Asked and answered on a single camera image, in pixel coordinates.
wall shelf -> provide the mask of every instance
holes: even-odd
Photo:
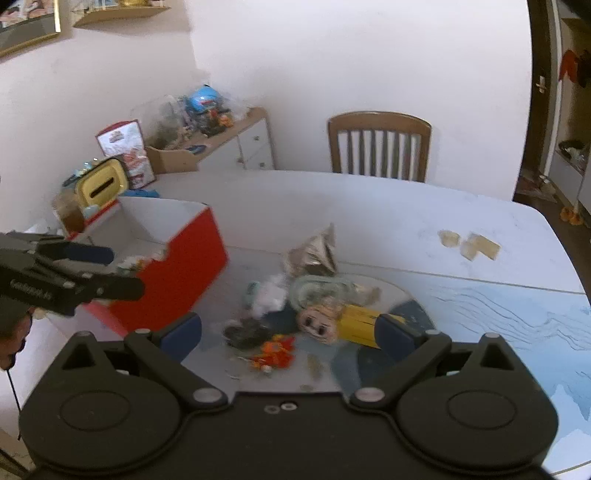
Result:
[[[156,6],[156,7],[106,7],[89,11],[74,11],[74,16],[77,18],[74,22],[74,27],[83,27],[97,22],[105,22],[109,20],[119,20],[122,18],[146,18],[158,15],[170,7]]]

open box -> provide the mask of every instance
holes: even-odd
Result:
[[[115,260],[103,272],[130,256],[158,257],[137,273],[145,284],[141,300],[83,306],[120,335],[158,330],[187,313],[228,261],[211,208],[197,202],[120,197],[74,240],[113,249]]]

toy pile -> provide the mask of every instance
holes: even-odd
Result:
[[[223,331],[236,349],[260,348],[261,353],[245,357],[254,369],[269,374],[288,368],[294,358],[293,334],[299,331],[327,345],[346,339],[377,347],[373,322],[379,312],[365,307],[381,292],[335,276],[333,225],[286,253],[283,263],[285,273],[250,283],[243,318]]]
[[[191,135],[199,131],[209,138],[234,125],[223,97],[209,85],[203,85],[191,95],[181,97],[180,102]]]

wooden chair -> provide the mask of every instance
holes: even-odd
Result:
[[[344,168],[349,174],[425,181],[431,141],[425,120],[395,112],[343,113],[329,120],[329,141],[335,173]]]

orange toy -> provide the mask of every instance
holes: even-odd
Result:
[[[259,355],[250,357],[251,365],[256,369],[269,366],[273,368],[287,368],[294,356],[290,353],[294,349],[295,338],[284,335],[274,335],[269,342],[261,346]]]
[[[581,216],[573,210],[564,207],[560,212],[560,219],[563,222],[568,222],[571,225],[583,225],[583,219]]]

